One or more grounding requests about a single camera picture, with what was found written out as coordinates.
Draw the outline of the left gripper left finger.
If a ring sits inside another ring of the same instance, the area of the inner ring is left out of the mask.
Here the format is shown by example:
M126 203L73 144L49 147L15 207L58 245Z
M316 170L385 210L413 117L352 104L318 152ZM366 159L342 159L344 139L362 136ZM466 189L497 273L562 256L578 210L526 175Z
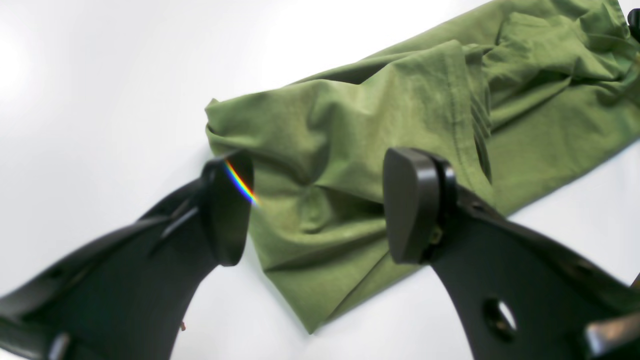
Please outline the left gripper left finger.
M168 360L201 282L242 259L253 187L247 153L211 159L134 223L2 296L2 350L28 360Z

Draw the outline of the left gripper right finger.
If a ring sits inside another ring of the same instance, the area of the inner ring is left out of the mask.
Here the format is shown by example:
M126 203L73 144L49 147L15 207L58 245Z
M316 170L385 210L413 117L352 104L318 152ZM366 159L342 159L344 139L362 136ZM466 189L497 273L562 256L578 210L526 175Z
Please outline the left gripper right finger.
M434 269L474 359L639 358L639 290L498 214L446 159L389 148L382 193L392 259Z

